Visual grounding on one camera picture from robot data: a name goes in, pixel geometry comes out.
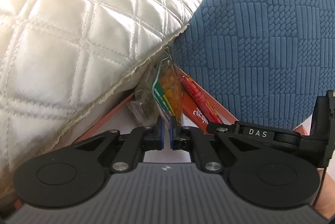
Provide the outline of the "person's right hand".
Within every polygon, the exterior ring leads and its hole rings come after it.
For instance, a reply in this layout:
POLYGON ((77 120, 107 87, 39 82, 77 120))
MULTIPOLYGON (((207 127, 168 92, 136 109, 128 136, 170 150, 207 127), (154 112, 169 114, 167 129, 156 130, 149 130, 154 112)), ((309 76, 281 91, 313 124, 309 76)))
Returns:
POLYGON ((323 169, 319 168, 318 172, 320 177, 322 177, 323 175, 325 175, 325 177, 320 196, 314 208, 325 218, 331 219, 335 212, 335 182, 327 172, 324 172, 323 169))

